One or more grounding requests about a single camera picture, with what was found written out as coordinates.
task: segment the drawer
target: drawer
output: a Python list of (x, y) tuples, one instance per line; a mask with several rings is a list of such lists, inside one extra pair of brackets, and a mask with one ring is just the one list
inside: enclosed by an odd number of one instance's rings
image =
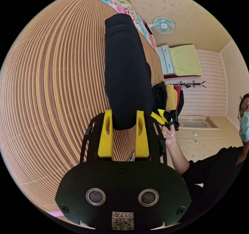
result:
[(165, 58), (164, 58), (164, 55), (163, 55), (163, 49), (162, 49), (162, 47), (161, 47), (161, 46), (160, 46), (160, 47), (157, 47), (156, 50), (157, 50), (157, 52), (158, 52), (158, 55), (159, 55), (160, 59), (161, 59), (161, 60), (162, 60), (162, 59), (165, 59)]
[(162, 70), (163, 70), (163, 75), (168, 74), (168, 70), (167, 70), (167, 65), (166, 65), (165, 59), (161, 59), (161, 66), (162, 66)]
[(174, 65), (173, 65), (173, 62), (172, 62), (172, 58), (171, 58), (171, 55), (170, 55), (170, 52), (169, 52), (168, 45), (163, 45), (162, 50), (163, 50), (163, 55), (164, 55), (164, 58), (165, 58), (168, 74), (174, 74), (175, 73)]

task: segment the camera lens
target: camera lens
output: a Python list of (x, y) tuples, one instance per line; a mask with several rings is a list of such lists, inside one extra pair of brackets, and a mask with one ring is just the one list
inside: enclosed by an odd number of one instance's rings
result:
[(86, 199), (92, 205), (102, 205), (106, 201), (106, 195), (99, 188), (91, 188), (86, 192)]
[(138, 196), (138, 201), (143, 206), (153, 206), (157, 203), (158, 199), (158, 192), (154, 189), (145, 189)]

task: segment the red garment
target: red garment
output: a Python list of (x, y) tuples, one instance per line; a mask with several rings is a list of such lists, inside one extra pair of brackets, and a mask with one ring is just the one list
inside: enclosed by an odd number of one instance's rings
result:
[(176, 106), (176, 109), (178, 109), (179, 102), (180, 102), (181, 86), (174, 86), (174, 89), (177, 91), (177, 106)]
[(177, 76), (177, 75), (173, 74), (173, 75), (164, 75), (163, 77), (164, 77), (164, 79), (167, 79), (167, 78), (184, 78), (184, 77), (199, 77), (199, 76), (196, 76), (196, 75)]

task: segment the doorframe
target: doorframe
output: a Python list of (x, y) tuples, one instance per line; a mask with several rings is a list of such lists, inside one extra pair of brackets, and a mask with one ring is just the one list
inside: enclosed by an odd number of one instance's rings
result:
[(179, 129), (202, 129), (202, 130), (220, 130), (220, 128), (218, 128), (214, 122), (210, 119), (210, 117), (208, 115), (181, 115), (178, 116), (179, 122), (181, 120), (205, 120), (208, 121), (210, 123), (210, 125), (212, 126), (212, 128), (197, 128), (197, 127), (179, 127)]

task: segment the black shirt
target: black shirt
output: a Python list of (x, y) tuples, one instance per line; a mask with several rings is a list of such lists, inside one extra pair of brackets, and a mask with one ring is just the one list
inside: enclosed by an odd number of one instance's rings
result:
[(204, 160), (190, 161), (182, 175), (192, 202), (180, 223), (192, 221), (212, 208), (227, 192), (239, 174), (244, 162), (235, 165), (243, 147), (222, 148), (216, 155)]

